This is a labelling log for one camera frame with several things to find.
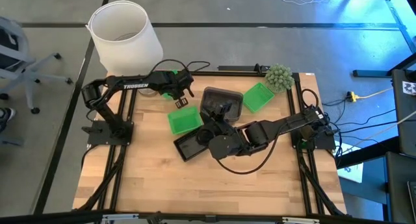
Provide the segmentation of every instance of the person's foot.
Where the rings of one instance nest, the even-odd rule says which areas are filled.
[[[10,121],[16,115],[16,111],[12,108],[0,108],[0,110],[3,112],[0,121]]]

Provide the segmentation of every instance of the desk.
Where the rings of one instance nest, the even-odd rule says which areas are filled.
[[[214,86],[244,93],[262,77],[194,76],[191,89],[194,98],[189,105],[199,107],[203,90]],[[318,95],[314,74],[300,74],[302,88],[310,88]],[[120,93],[114,95],[109,106],[118,108]],[[292,91],[296,110],[296,90]],[[307,103],[314,103],[305,94]],[[222,169],[208,151],[183,162],[173,141],[179,136],[170,132],[167,113],[175,111],[173,101],[138,95],[133,121],[133,140],[127,148],[117,211],[157,212],[180,214],[233,215],[293,215],[304,216],[300,174],[296,152],[289,134],[279,137],[278,144],[265,166],[250,175],[234,175]],[[276,120],[290,115],[287,94],[281,93],[256,114],[243,107],[236,125],[260,119]],[[228,157],[223,163],[235,170],[257,167],[270,147],[252,156]],[[109,148],[99,146],[86,156],[73,207],[83,205],[100,184]],[[335,162],[326,151],[316,150],[315,160],[320,185],[337,207],[346,212]],[[316,213],[315,194],[309,185],[312,208]],[[109,207],[109,197],[105,207]]]
[[[389,181],[391,221],[415,223],[408,190],[408,181],[416,181],[416,159],[388,152],[385,156]]]

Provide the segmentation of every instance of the gray floor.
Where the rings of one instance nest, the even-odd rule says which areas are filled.
[[[130,0],[142,5],[154,23],[166,22],[279,22],[279,23],[394,23],[384,0],[330,0],[296,6],[280,0]],[[102,0],[0,0],[0,16],[24,22],[87,22]],[[416,29],[409,27],[409,33]],[[285,64],[295,72],[316,73],[322,101],[339,99],[347,91],[368,95],[391,86],[389,79],[353,78],[353,69],[386,70],[411,55],[400,31],[330,29],[247,29],[247,28],[157,28],[165,58],[184,62],[207,60],[211,69],[219,65]],[[76,79],[88,44],[85,29],[25,29],[34,55],[41,58],[58,51],[62,62],[53,61],[44,72]],[[94,51],[85,82],[106,74]],[[26,109],[22,89],[1,104],[18,110],[2,134],[23,138],[22,147],[2,145],[0,149],[0,216],[28,214],[33,209],[40,183],[49,162],[72,88],[67,84],[43,82],[35,95],[41,108],[37,116]],[[325,108],[332,118],[341,106]],[[377,97],[347,103],[340,123],[362,122],[369,116],[394,108],[391,91]],[[62,158],[45,208],[46,212],[70,210],[86,147],[81,127],[89,125],[81,98],[73,117]],[[371,121],[395,120],[394,113]],[[342,129],[353,129],[345,126]],[[380,128],[351,133],[368,137]],[[392,129],[383,140],[397,134]],[[349,144],[353,138],[344,138]],[[345,195],[348,213],[382,219],[381,205]],[[369,210],[360,213],[365,207]]]

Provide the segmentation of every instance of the white bucket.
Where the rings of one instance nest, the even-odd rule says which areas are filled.
[[[146,11],[130,1],[97,9],[86,28],[99,61],[114,75],[146,75],[162,60],[163,49]]]

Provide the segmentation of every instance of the black clamp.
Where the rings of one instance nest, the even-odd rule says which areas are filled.
[[[262,69],[263,69],[263,66],[260,66],[259,64],[255,64],[253,71],[257,72],[258,76],[263,76]]]
[[[219,222],[218,217],[216,215],[205,215],[205,222],[206,223],[216,223]]]
[[[167,224],[166,222],[163,222],[162,219],[160,218],[161,216],[161,212],[158,211],[150,216],[148,216],[147,221],[149,224]]]

